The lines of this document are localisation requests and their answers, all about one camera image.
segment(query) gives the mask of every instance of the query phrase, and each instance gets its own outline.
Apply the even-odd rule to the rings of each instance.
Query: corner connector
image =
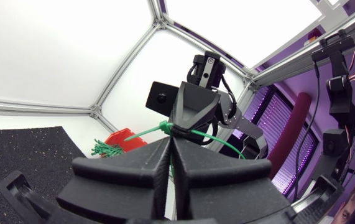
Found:
[[[92,105],[92,106],[90,106],[91,113],[89,114],[89,116],[91,118],[98,119],[98,116],[103,114],[101,109],[102,109],[102,107],[100,105]]]
[[[253,81],[249,82],[249,86],[248,89],[252,90],[254,93],[256,93],[257,91],[260,90],[260,86],[258,86],[256,83],[254,83]]]

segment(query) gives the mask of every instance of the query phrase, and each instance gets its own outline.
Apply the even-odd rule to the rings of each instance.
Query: red container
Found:
[[[105,144],[113,145],[118,144],[123,148],[124,152],[129,152],[132,149],[145,146],[147,143],[141,139],[140,137],[134,138],[130,141],[124,141],[126,138],[134,135],[134,133],[129,129],[125,128],[123,130],[112,133],[107,140],[105,140]]]

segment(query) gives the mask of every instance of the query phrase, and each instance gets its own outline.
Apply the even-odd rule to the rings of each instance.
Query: black foam mat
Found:
[[[34,191],[54,204],[83,153],[62,127],[0,130],[0,181],[21,171]],[[0,223],[22,223],[0,193]]]

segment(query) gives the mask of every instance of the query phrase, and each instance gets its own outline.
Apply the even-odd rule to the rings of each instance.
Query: person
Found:
[[[350,216],[353,214],[354,210],[355,210],[355,188],[350,193],[348,199],[340,205],[339,210],[338,212],[336,212],[336,215],[333,217],[331,224],[346,223],[350,219]]]

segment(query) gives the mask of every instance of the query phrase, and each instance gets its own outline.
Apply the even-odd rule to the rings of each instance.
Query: metal frame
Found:
[[[154,34],[160,29],[167,29],[175,35],[188,41],[202,50],[211,50],[221,54],[221,61],[226,64],[232,71],[242,77],[244,91],[237,100],[238,107],[244,113],[254,97],[254,93],[262,86],[270,85],[284,79],[293,77],[303,72],[312,69],[311,53],[320,48],[317,42],[308,44],[304,48],[295,52],[291,56],[282,60],[278,64],[258,73],[254,74],[252,70],[246,67],[240,67],[233,60],[225,56],[226,51],[219,48],[199,35],[193,35],[176,26],[174,21],[168,17],[166,12],[161,10],[161,0],[148,0],[149,6],[153,13],[154,22],[149,27],[147,32],[141,37],[138,43],[132,48],[118,69],[107,82],[98,99],[90,108],[66,107],[66,106],[51,106],[30,103],[18,103],[13,101],[0,101],[1,115],[17,115],[17,116],[91,116],[97,119],[108,131],[115,132],[118,129],[108,121],[101,112],[101,107],[108,95],[111,93],[121,75],[126,71],[131,62],[135,59],[141,49],[148,43]],[[335,33],[339,29],[346,29],[348,35],[351,35],[355,41],[355,13],[342,22],[335,29],[325,33],[323,37]],[[328,61],[321,61],[319,64],[326,64]],[[218,137],[227,139],[232,129],[220,129]],[[213,142],[208,146],[214,151],[219,151],[222,145],[218,142]]]
[[[347,35],[351,35],[355,41],[355,13],[351,15],[347,20],[342,22],[339,26],[335,27],[335,29],[323,34],[320,38],[330,36],[340,29],[346,29]],[[312,42],[311,44],[308,44],[281,62],[260,72],[256,77],[253,78],[253,82],[260,87],[267,86],[294,77],[295,75],[299,75],[303,72],[312,70],[313,61],[311,59],[311,54],[320,48],[321,47],[318,42]],[[353,51],[354,49],[348,50],[344,54],[347,55]],[[317,64],[318,66],[321,66],[328,62],[329,59],[325,59],[317,62]]]

